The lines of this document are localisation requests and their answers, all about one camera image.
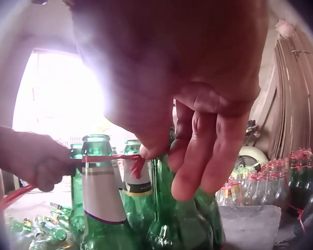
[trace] floor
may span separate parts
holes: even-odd
[[[35,218],[36,215],[49,215],[49,211],[51,209],[53,209],[53,207],[50,206],[50,202],[53,203],[57,203],[63,206],[71,206],[71,194],[70,194],[70,177],[64,177],[63,181],[59,184],[57,184],[54,188],[54,190],[52,192],[49,193],[43,193],[38,189],[33,190],[32,192],[24,195],[21,199],[19,199],[18,201],[16,201],[14,204],[12,204],[10,207],[8,207],[5,210],[5,215],[7,217],[14,217],[19,221],[23,221],[24,218]],[[285,239],[291,238],[294,236],[293,234],[293,223],[294,220],[293,218],[288,218],[286,220],[286,222],[282,225],[279,226],[279,229],[277,231],[278,228],[278,223],[279,223],[279,219],[278,216],[272,216],[273,218],[271,218],[271,216],[267,219],[262,217],[261,218],[261,224],[258,224],[258,216],[252,216],[253,212],[247,212],[247,217],[243,217],[242,215],[240,216],[241,220],[242,220],[242,225],[246,225],[246,227],[244,227],[244,229],[241,229],[241,226],[239,226],[239,218],[235,218],[234,214],[236,214],[237,211],[227,211],[225,210],[225,208],[221,208],[221,214],[222,214],[222,221],[225,227],[225,233],[226,235],[228,234],[228,239],[233,238],[233,241],[239,241],[239,236],[241,233],[244,233],[244,231],[246,229],[253,229],[255,227],[257,228],[261,228],[261,230],[252,230],[252,234],[254,233],[258,233],[257,237],[252,237],[252,238],[256,238],[259,240],[260,236],[259,233],[260,231],[266,231],[267,229],[269,230],[269,228],[271,228],[271,233],[270,234],[270,238],[271,238],[271,249],[272,249],[272,245],[274,244],[274,239],[275,242],[281,242]],[[274,221],[275,226],[271,225],[269,227],[269,223],[271,224],[271,222]],[[236,227],[236,225],[238,224],[238,231],[234,231],[234,227]],[[228,243],[225,246],[225,250],[227,249],[246,249],[244,247],[237,247],[236,246],[237,243]]]

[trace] gold stripe on label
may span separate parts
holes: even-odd
[[[131,193],[131,192],[128,192],[126,190],[123,190],[123,193],[125,193],[128,196],[132,196],[132,197],[143,197],[143,196],[147,196],[147,195],[152,194],[152,190],[149,190],[149,191],[143,192],[143,193]]]
[[[83,175],[114,175],[113,167],[82,168]]]
[[[113,171],[106,171],[106,172],[83,172],[82,175],[107,175],[107,174],[112,174],[115,175]]]

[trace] hand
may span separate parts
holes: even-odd
[[[0,127],[0,168],[49,192],[74,171],[70,150],[48,135]]]
[[[216,192],[231,173],[259,93],[268,29],[264,0],[82,1],[72,7],[83,61],[104,91],[104,115],[135,133],[153,158],[176,140],[172,194]]]

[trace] tied bottle bundle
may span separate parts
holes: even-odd
[[[234,169],[216,193],[220,206],[275,205],[297,216],[313,195],[313,154],[300,149],[289,157]]]

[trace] bottle neck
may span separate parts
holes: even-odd
[[[167,164],[168,155],[153,159],[153,190],[155,220],[169,220],[174,217],[176,200],[172,196],[171,185],[174,174]]]

